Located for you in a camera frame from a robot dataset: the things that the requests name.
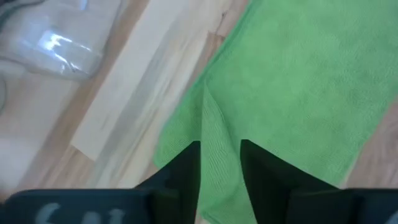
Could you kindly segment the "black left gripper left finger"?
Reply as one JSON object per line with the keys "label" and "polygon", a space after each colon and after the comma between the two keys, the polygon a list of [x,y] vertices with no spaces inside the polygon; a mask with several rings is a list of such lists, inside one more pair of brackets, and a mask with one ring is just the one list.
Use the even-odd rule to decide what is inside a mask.
{"label": "black left gripper left finger", "polygon": [[201,182],[201,146],[193,141],[135,187],[143,196],[135,224],[194,224]]}

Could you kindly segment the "bright green microfiber towel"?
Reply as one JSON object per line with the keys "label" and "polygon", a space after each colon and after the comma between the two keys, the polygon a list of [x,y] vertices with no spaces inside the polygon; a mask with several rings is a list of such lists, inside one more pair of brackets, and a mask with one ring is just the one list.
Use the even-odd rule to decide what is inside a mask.
{"label": "bright green microfiber towel", "polygon": [[339,185],[397,96],[398,0],[252,0],[167,121],[154,162],[200,141],[201,217],[257,224],[241,140]]}

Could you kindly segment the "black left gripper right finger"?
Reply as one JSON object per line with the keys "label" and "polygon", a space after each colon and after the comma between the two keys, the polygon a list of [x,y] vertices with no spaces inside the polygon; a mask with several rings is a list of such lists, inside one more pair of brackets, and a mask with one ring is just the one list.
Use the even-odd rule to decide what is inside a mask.
{"label": "black left gripper right finger", "polygon": [[241,141],[240,161],[258,224],[286,224],[290,196],[296,191],[336,189],[248,139]]}

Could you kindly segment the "clear plastic bin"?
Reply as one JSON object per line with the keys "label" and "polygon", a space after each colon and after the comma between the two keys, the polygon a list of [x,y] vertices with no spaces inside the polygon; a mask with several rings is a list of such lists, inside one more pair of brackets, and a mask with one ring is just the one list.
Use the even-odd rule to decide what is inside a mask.
{"label": "clear plastic bin", "polygon": [[126,6],[127,0],[0,0],[0,61],[89,79]]}

